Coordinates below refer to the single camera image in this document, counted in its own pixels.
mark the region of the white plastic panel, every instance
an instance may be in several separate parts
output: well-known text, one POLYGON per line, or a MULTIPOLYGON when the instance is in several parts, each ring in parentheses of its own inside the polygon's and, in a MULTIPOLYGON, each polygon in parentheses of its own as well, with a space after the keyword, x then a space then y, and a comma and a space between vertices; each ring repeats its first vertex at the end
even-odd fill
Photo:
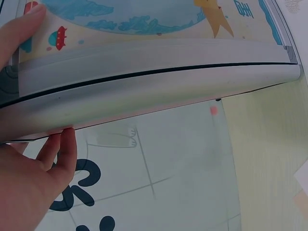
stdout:
POLYGON ((293 81, 299 75, 298 65, 247 65, 168 72, 83 86, 0 109, 0 141, 22 136, 26 136, 21 138, 24 140, 36 139, 68 125, 83 128, 293 81))
POLYGON ((133 41, 68 51, 22 63, 19 93, 22 97, 128 73, 229 63, 290 63, 290 59, 283 46, 260 42, 224 39, 133 41))

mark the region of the red dot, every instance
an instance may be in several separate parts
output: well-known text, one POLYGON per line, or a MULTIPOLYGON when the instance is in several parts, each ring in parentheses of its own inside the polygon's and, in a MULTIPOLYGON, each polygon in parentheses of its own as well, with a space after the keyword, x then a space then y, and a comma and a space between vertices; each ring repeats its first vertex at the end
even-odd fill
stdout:
POLYGON ((216 106, 211 106, 210 110, 212 115, 216 116, 218 114, 218 108, 216 106))

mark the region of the paper poster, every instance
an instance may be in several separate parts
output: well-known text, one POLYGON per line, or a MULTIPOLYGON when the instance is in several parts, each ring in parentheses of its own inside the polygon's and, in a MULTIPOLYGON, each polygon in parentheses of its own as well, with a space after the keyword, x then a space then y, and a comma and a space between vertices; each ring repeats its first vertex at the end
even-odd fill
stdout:
POLYGON ((281 44, 263 0, 28 0, 47 17, 20 61, 132 40, 246 39, 281 44))

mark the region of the fingernail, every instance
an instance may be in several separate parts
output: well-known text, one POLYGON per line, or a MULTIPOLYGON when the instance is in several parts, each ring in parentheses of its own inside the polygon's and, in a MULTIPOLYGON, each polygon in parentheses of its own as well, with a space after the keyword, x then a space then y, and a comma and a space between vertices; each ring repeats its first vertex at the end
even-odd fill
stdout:
POLYGON ((45 8, 45 6, 43 4, 36 5, 35 7, 31 8, 31 10, 29 10, 27 14, 38 13, 38 12, 42 11, 44 8, 45 8))

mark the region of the cartoon rocket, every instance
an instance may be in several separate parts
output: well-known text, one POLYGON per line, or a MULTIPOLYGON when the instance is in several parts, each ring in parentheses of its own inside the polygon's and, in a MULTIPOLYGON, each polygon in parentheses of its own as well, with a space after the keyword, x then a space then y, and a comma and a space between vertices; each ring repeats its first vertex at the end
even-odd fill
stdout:
POLYGON ((203 13, 206 15, 206 18, 211 25, 214 38, 216 38, 220 26, 225 28, 234 37, 233 31, 225 18, 221 7, 217 4, 217 0, 194 0, 194 4, 195 6, 202 8, 203 13))
POLYGON ((55 46, 60 51, 65 46, 64 40, 66 38, 65 32, 67 28, 61 26, 57 31, 53 32, 48 39, 50 45, 55 46))
POLYGON ((61 26, 59 29, 58 29, 58 33, 57 33, 57 44, 56 44, 56 48, 58 50, 61 50, 63 46, 65 46, 65 43, 64 43, 64 39, 66 38, 65 36, 65 31, 67 29, 65 29, 63 26, 61 26))

